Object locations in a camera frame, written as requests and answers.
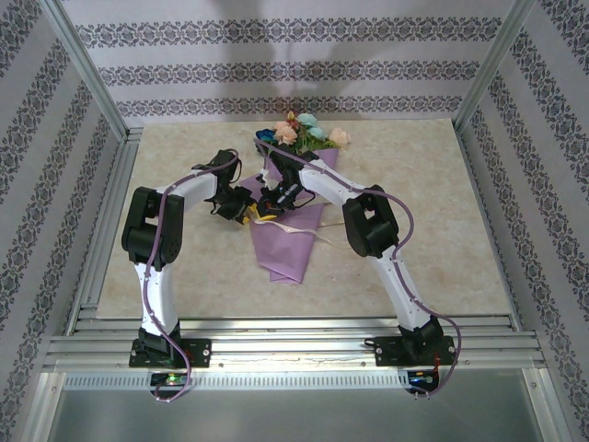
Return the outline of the cream ribbon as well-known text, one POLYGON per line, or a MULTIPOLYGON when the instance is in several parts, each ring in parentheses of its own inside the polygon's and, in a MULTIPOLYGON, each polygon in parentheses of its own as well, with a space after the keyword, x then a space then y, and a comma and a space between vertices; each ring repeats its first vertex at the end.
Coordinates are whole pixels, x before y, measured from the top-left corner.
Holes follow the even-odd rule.
POLYGON ((268 226, 274 226, 274 227, 278 227, 281 231, 283 231, 286 234, 289 235, 293 235, 293 234, 309 234, 309 235, 313 235, 315 238, 328 243, 330 246, 338 249, 338 250, 350 250, 352 247, 348 244, 344 244, 344 243, 338 243, 338 242, 334 242, 326 237, 321 236, 316 230, 314 229, 301 229, 301 228, 297 228, 297 227, 289 227, 285 224, 281 224, 279 222, 270 220, 270 219, 256 219, 254 221, 254 223, 256 225, 268 225, 268 226))

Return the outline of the pink and purple wrapping paper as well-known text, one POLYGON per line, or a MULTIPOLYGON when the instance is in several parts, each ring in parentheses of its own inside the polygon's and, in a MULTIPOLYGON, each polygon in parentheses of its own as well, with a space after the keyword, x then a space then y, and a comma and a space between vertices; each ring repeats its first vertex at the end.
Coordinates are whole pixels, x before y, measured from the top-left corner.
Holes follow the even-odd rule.
POLYGON ((310 204, 278 218, 278 224, 299 232, 287 233, 272 223, 250 223, 258 264, 270 271, 271 282, 303 282, 316 238, 310 230, 318 228, 324 207, 324 204, 310 204))

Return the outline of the artificial flower bunch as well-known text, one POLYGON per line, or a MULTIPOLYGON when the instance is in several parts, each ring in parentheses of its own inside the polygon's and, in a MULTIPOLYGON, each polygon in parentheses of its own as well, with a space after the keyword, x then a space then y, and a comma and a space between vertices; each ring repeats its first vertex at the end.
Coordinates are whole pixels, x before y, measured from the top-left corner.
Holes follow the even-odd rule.
POLYGON ((315 115, 292 110, 272 128, 257 131, 255 137, 268 145, 286 145, 296 154, 331 148, 344 149, 351 143, 351 136, 341 128, 335 127, 327 133, 319 126, 315 115))

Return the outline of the controller board with LED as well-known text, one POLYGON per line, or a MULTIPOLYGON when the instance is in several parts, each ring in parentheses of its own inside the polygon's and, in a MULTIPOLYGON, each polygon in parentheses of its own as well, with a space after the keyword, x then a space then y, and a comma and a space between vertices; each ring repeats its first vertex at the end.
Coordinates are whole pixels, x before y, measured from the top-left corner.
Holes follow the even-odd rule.
POLYGON ((439 385, 439 374, 435 370, 409 371, 408 381, 415 389, 434 390, 439 385))
POLYGON ((182 373, 153 373, 150 378, 151 387, 183 387, 188 376, 182 373))

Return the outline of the grey metal panel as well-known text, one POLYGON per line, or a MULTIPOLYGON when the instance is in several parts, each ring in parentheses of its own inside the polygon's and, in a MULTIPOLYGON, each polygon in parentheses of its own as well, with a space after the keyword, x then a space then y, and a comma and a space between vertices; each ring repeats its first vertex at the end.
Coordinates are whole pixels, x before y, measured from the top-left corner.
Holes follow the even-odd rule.
POLYGON ((67 391, 49 442, 543 442, 517 400, 399 390, 206 391, 160 404, 140 391, 67 391))

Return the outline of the aluminium side rail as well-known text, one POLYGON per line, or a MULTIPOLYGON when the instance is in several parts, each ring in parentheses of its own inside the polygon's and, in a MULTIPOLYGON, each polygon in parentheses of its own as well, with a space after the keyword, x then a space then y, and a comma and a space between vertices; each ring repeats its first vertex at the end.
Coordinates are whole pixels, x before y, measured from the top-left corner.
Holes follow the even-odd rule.
POLYGON ((493 254, 494 260, 496 261, 496 265, 502 280, 503 290, 505 292, 507 301, 509 303, 511 313, 510 313, 510 321, 512 323, 512 327, 516 331, 523 331, 525 329, 525 325, 521 321, 521 315, 519 313, 519 308, 517 302, 514 298, 514 286, 511 279, 511 276, 508 272, 508 269, 505 265, 505 261, 503 260, 502 248, 498 242, 498 237, 496 235, 496 231, 491 219, 491 212, 487 205, 485 195, 482 192, 482 187, 480 185, 479 176, 477 171, 474 167, 474 163, 472 161, 472 157, 468 152, 466 143, 461 135, 458 135, 457 141, 459 143, 459 147, 461 153, 463 155, 465 164, 468 168, 468 175, 470 180, 472 181, 475 197, 477 199, 479 210, 481 212, 481 216, 483 219, 483 223, 485 225, 485 229, 487 232, 487 236, 489 238, 489 242, 491 244, 491 252, 493 254))
POLYGON ((98 308, 142 133, 142 128, 130 129, 114 158, 84 267, 79 275, 74 300, 65 323, 65 336, 74 334, 82 313, 98 308))

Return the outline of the aluminium frame cross rail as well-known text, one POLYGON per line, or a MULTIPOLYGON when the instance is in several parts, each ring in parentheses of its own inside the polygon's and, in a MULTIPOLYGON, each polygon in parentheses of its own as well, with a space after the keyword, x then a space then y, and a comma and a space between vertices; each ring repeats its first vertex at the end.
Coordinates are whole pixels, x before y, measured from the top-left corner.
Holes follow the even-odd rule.
MULTIPOLYGON (((508 315, 442 320, 445 335, 460 344, 458 367, 544 368, 546 354, 533 331, 508 315)), ((49 341, 42 367, 52 372, 127 370, 138 320, 84 318, 49 341)), ((375 352, 365 340, 399 333, 394 317, 184 319, 187 338, 212 344, 213 371, 368 370, 375 352)))

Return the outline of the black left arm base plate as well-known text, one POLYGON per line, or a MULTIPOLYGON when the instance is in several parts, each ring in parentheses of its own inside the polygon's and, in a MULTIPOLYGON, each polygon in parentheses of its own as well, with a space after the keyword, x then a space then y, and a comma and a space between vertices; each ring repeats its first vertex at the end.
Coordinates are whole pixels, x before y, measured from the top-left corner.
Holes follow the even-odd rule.
POLYGON ((209 339, 181 339, 179 347, 180 352, 165 339, 152 343, 135 339, 129 357, 129 367, 182 369, 187 367, 184 355, 188 357, 191 367, 210 366, 212 342, 209 339))

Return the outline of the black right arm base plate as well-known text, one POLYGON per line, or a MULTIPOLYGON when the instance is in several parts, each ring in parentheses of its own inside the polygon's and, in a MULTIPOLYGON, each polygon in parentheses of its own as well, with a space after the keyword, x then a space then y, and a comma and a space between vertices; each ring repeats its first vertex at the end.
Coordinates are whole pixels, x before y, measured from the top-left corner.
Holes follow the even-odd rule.
POLYGON ((456 347, 451 336, 425 343, 417 343, 402 336, 376 337, 374 345, 377 366, 451 366, 456 358, 456 347))

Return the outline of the aluminium frame post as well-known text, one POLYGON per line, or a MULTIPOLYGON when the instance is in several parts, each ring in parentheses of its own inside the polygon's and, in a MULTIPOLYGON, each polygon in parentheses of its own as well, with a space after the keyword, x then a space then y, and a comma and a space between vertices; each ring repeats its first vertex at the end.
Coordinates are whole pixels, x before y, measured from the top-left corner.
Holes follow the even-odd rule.
POLYGON ((452 124, 456 135, 464 133, 469 119, 479 105, 487 87, 498 71, 503 58, 513 44, 518 32, 524 26, 527 16, 537 0, 514 0, 505 20, 499 27, 496 38, 485 55, 479 71, 461 101, 452 124))
POLYGON ((125 142, 129 129, 115 100, 109 93, 98 68, 91 59, 74 23, 69 18, 61 0, 37 0, 43 14, 54 28, 66 49, 75 69, 86 83, 102 114, 119 141, 125 142))

